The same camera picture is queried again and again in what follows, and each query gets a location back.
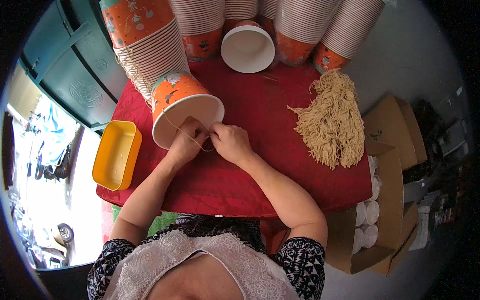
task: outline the red tablecloth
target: red tablecloth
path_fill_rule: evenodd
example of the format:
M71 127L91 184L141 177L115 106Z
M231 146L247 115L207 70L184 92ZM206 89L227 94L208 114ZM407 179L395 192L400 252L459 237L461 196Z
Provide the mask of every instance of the red tablecloth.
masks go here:
M293 130L297 115L287 109L307 107L316 94L310 83L320 74L307 64L283 64L255 74L231 70L221 58L191 63L194 75L225 105L225 124L248 131L252 148L272 167L305 188L323 211L354 205L372 196L367 154L357 166L334 171L317 164L302 138ZM102 199L122 206L135 188L152 172L166 150L152 139L152 117L140 93L128 81L112 120L133 121L143 136L132 184L124 191L101 186ZM211 142L204 148L213 147ZM216 151L200 154L170 184L162 210L223 216L276 216L275 210L252 178L225 161Z

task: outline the woman's right hand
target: woman's right hand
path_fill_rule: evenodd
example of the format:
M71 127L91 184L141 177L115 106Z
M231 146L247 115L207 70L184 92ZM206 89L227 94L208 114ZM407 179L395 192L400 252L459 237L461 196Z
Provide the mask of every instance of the woman's right hand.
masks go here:
M218 154L240 168L245 169L248 162L256 156L250 147L247 131L243 128L215 122L209 132Z

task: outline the wall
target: wall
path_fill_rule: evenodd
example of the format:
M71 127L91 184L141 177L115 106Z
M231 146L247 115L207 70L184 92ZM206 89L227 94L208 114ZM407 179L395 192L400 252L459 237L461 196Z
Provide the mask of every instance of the wall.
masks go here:
M32 115L42 92L33 83L25 71L17 64L13 72L8 103L25 119Z

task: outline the twine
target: twine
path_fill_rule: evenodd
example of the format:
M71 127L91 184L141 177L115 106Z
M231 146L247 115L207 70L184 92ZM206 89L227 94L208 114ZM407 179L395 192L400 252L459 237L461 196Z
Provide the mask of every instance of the twine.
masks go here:
M127 51L127 55L128 55L128 57L129 57L130 61L132 62L132 66L133 66L132 68L127 68L127 67L125 66L125 63L122 62L122 61L120 60L120 58L119 58L119 56L120 56L121 54L123 54L124 51ZM120 66L122 66L122 68L123 68L125 71L127 71L127 69L129 69L130 71L132 71L132 70L134 71L134 75L130 75L130 74L128 73L128 71L127 71L126 73L127 73L127 77L133 82L133 86L135 87L135 89L137 90L137 92L139 92L140 94L142 94L142 96L144 96L143 93L140 92L140 89L139 89L139 88L137 87L137 85L135 84L135 82L137 81L137 79L141 79L142 82L144 83L144 85L146 86L147 90L149 90L150 93L152 92L152 88L153 88L152 83L151 83L147 78L145 78L145 77L142 76L142 72L141 72L140 69L138 68L137 62L133 59L133 49L128 48L127 43L125 43L125 48L122 50L122 52L121 52L120 54L117 54L117 53L115 52L115 60L117 61L117 63L118 63ZM148 106L150 109L152 109L152 97L151 97L151 95L150 95L150 97L147 98L147 99L144 97L144 100L145 100L145 103L147 104L147 106Z
M309 90L312 87L317 97L307 108L287 106L298 115L294 130L316 162L332 170L339 164L344 168L356 165L363 155L365 135L354 83L333 69L315 80Z
M178 130L180 130L181 132L183 132L186 136L188 136L189 139L191 139L192 141L194 141L199 147L200 149L204 150L205 152L211 152L211 151L214 151L215 150L215 147L213 147L213 149L210 149L210 150L205 150L202 145L200 145L194 138L192 138L191 136L189 136L185 131L183 131L182 129L178 128L177 126L175 126L167 117L167 112L165 111L165 109L162 109L163 111L163 115L165 116L165 118L167 119L167 121L172 124L173 127L177 128Z

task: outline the black and white blouse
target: black and white blouse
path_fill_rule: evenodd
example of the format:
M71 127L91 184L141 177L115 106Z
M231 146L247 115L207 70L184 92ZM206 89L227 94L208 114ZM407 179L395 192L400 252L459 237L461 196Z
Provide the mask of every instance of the black and white blouse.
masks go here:
M167 232L174 230L180 230L189 238L232 233L245 246L266 254L260 234L260 222L191 214L179 214L174 224L143 240L140 246L157 241ZM122 239L105 243L102 253L88 275L87 290L91 300L103 298L117 265L135 248L131 242ZM283 269L301 299L320 299L325 279L325 252L319 242L309 238L291 238L269 258Z

